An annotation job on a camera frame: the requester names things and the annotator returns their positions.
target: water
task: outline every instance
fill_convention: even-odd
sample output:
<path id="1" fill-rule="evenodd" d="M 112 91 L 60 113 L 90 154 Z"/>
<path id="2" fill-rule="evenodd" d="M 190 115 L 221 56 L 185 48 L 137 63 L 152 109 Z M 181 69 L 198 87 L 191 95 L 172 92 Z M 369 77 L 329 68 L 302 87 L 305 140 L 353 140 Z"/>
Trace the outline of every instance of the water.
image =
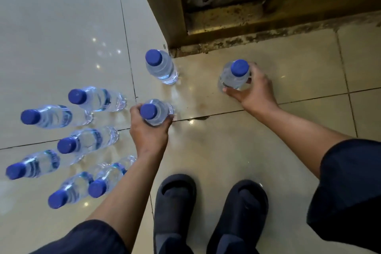
<path id="1" fill-rule="evenodd" d="M 218 80 L 220 91 L 224 87 L 238 89 L 243 86 L 250 76 L 249 64 L 246 60 L 238 59 L 224 65 Z"/>
<path id="2" fill-rule="evenodd" d="M 168 53 L 162 50 L 150 49 L 145 54 L 145 66 L 148 72 L 164 84 L 177 82 L 179 73 Z"/>
<path id="3" fill-rule="evenodd" d="M 69 137 L 61 139 L 57 149 L 61 154 L 72 154 L 80 160 L 85 154 L 107 147 L 119 138 L 118 131 L 113 127 L 83 129 L 74 131 Z"/>
<path id="4" fill-rule="evenodd" d="M 98 198 L 110 192 L 135 161 L 135 156 L 128 156 L 100 171 L 89 186 L 90 196 Z"/>
<path id="5" fill-rule="evenodd" d="M 64 105 L 45 105 L 21 113 L 21 121 L 24 124 L 34 124 L 44 129 L 56 129 L 68 125 L 83 126 L 92 120 L 92 113 L 79 107 L 66 107 Z"/>
<path id="6" fill-rule="evenodd" d="M 89 112 L 118 112 L 126 107 L 126 98 L 119 92 L 89 86 L 72 89 L 69 101 Z"/>
<path id="7" fill-rule="evenodd" d="M 30 154 L 22 159 L 21 162 L 8 166 L 5 174 L 11 180 L 22 177 L 38 178 L 54 172 L 60 164 L 60 156 L 53 150 L 46 150 Z"/>
<path id="8" fill-rule="evenodd" d="M 48 198 L 50 208 L 58 209 L 65 204 L 77 203 L 86 197 L 94 177 L 107 166 L 109 166 L 107 163 L 98 164 L 64 181 L 60 188 Z"/>
<path id="9" fill-rule="evenodd" d="M 152 126 L 162 124 L 169 114 L 174 114 L 173 106 L 155 98 L 140 108 L 140 115 Z"/>

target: hand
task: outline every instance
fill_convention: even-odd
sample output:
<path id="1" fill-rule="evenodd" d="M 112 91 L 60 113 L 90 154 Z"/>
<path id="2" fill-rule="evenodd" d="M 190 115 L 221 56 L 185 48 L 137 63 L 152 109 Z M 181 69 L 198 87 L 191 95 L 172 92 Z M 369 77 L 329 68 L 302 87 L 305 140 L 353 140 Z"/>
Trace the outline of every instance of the hand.
<path id="1" fill-rule="evenodd" d="M 165 121 L 157 126 L 148 125 L 140 116 L 142 104 L 131 107 L 130 134 L 134 140 L 138 157 L 143 155 L 163 157 L 168 143 L 168 129 L 173 121 L 173 115 L 169 115 Z"/>
<path id="2" fill-rule="evenodd" d="M 223 91 L 239 101 L 242 107 L 253 117 L 261 119 L 266 113 L 279 109 L 275 100 L 271 80 L 255 63 L 249 63 L 251 71 L 251 88 L 243 91 L 224 88 Z"/>

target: foot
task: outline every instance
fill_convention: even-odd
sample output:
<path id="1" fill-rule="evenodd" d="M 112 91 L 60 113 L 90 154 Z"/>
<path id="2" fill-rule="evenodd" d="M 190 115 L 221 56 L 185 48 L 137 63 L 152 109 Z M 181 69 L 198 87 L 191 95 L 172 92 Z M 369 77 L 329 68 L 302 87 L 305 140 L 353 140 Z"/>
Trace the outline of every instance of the foot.
<path id="1" fill-rule="evenodd" d="M 166 178 L 156 194 L 154 215 L 154 253 L 168 238 L 186 241 L 189 221 L 196 202 L 196 184 L 184 174 Z"/>
<path id="2" fill-rule="evenodd" d="M 221 237 L 237 237 L 248 253 L 254 252 L 261 236 L 269 202 L 264 189 L 250 180 L 242 180 L 230 190 L 221 217 L 208 243 L 207 254 L 216 254 Z"/>

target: blue bottle cap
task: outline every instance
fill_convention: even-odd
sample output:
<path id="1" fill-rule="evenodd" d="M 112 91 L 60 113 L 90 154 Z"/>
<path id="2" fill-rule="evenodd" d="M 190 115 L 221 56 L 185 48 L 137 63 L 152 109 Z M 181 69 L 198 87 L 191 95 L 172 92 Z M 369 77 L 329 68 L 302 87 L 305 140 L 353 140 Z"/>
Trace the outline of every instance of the blue bottle cap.
<path id="1" fill-rule="evenodd" d="M 157 115 L 157 107 L 153 103 L 145 103 L 140 108 L 140 115 L 143 119 L 153 119 Z"/>
<path id="2" fill-rule="evenodd" d="M 41 114 L 38 110 L 25 110 L 20 118 L 23 124 L 36 124 L 41 120 Z"/>
<path id="3" fill-rule="evenodd" d="M 61 154 L 69 154 L 72 153 L 77 146 L 75 138 L 67 137 L 61 139 L 57 144 L 57 149 Z"/>
<path id="4" fill-rule="evenodd" d="M 26 174 L 26 166 L 24 163 L 9 165 L 5 171 L 5 174 L 11 180 L 20 179 Z"/>
<path id="5" fill-rule="evenodd" d="M 81 105 L 86 101 L 87 95 L 83 89 L 72 89 L 68 94 L 68 98 L 69 102 L 75 105 Z"/>
<path id="6" fill-rule="evenodd" d="M 104 180 L 95 180 L 89 186 L 89 195 L 93 198 L 98 198 L 106 193 L 107 185 Z"/>
<path id="7" fill-rule="evenodd" d="M 244 59 L 237 59 L 230 67 L 232 74 L 236 77 L 244 76 L 249 71 L 249 64 Z"/>
<path id="8" fill-rule="evenodd" d="M 162 63 L 163 57 L 160 51 L 158 51 L 157 49 L 150 49 L 145 54 L 145 60 L 151 66 L 158 66 Z"/>
<path id="9" fill-rule="evenodd" d="M 67 203 L 69 196 L 65 190 L 58 190 L 51 194 L 48 198 L 49 207 L 52 209 L 58 209 Z"/>

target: tiled floor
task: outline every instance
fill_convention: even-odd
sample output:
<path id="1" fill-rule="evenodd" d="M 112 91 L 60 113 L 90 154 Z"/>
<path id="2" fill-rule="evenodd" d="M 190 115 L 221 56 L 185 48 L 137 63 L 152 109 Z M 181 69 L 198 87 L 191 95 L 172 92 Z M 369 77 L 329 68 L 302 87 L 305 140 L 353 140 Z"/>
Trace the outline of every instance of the tiled floor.
<path id="1" fill-rule="evenodd" d="M 205 252 L 231 186 L 261 182 L 270 211 L 260 253 L 366 253 L 322 241 L 305 223 L 318 184 L 296 156 L 265 126 L 218 92 L 222 65 L 256 61 L 273 79 L 283 109 L 351 136 L 381 141 L 381 29 L 351 25 L 176 59 L 180 79 L 165 86 L 149 76 L 144 54 L 165 49 L 146 0 L 0 0 L 0 165 L 55 148 L 72 129 L 43 131 L 22 125 L 19 113 L 44 103 L 67 103 L 71 88 L 95 85 L 123 92 L 129 106 L 149 98 L 174 104 L 176 119 L 151 191 L 170 174 L 190 174 L 198 187 L 188 243 Z M 198 120 L 197 117 L 209 116 Z M 0 244 L 4 253 L 27 253 L 65 235 L 100 199 L 52 210 L 46 199 L 79 169 L 135 152 L 129 113 L 99 113 L 95 126 L 111 124 L 121 138 L 80 165 L 39 179 L 0 176 Z M 153 217 L 148 202 L 134 253 L 152 253 Z"/>

